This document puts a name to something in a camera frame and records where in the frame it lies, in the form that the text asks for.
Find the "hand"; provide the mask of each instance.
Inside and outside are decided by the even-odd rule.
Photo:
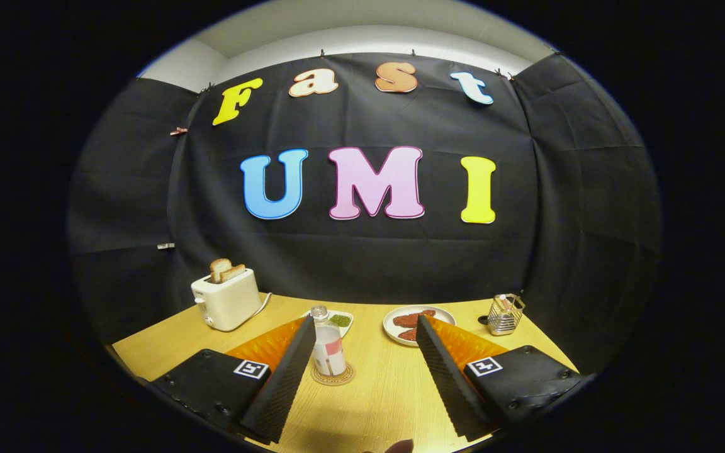
[[[385,453],[412,453],[412,439],[401,440],[391,445]]]

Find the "red label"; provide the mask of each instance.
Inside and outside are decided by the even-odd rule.
[[[342,342],[340,342],[339,338],[336,341],[326,344],[326,354],[327,355],[335,355],[342,351],[343,351]]]

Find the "metal wire basket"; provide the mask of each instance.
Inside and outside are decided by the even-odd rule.
[[[488,331],[494,336],[509,335],[516,330],[524,302],[515,294],[498,294],[492,301],[492,309],[488,312]]]

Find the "screw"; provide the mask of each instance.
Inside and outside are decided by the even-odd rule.
[[[219,401],[214,405],[214,408],[217,409],[220,413],[222,413],[222,415],[230,415],[231,414],[230,410],[228,410],[227,407],[225,407],[224,405],[222,405],[222,403],[219,402]]]

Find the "plate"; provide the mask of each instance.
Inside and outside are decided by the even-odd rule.
[[[346,332],[348,332],[349,329],[351,328],[351,325],[354,324],[354,315],[352,315],[351,313],[346,313],[344,311],[337,311],[337,310],[326,310],[326,311],[329,313],[329,318],[331,318],[334,315],[340,315],[340,316],[348,316],[348,318],[351,319],[351,321],[349,321],[348,326],[346,326],[346,327],[338,326],[338,327],[340,327],[340,338],[343,338],[346,335]],[[301,317],[303,318],[303,316],[306,316],[309,314],[310,314],[310,312],[307,310],[306,312],[304,312],[304,315],[302,315]]]
[[[451,313],[449,313],[446,310],[442,310],[438,307],[433,306],[404,306],[399,307],[396,310],[393,310],[391,313],[388,313],[385,315],[385,320],[382,321],[382,327],[385,328],[385,333],[388,334],[389,337],[395,342],[399,342],[399,344],[405,344],[407,346],[414,346],[418,347],[418,343],[410,340],[406,340],[404,338],[399,338],[399,333],[407,332],[410,330],[408,327],[399,327],[393,323],[393,319],[396,316],[402,316],[402,315],[412,315],[412,313],[421,313],[424,310],[435,310],[435,319],[440,319],[444,322],[449,322],[449,324],[452,324],[453,326],[457,325],[457,322],[455,322],[455,316],[452,316]]]

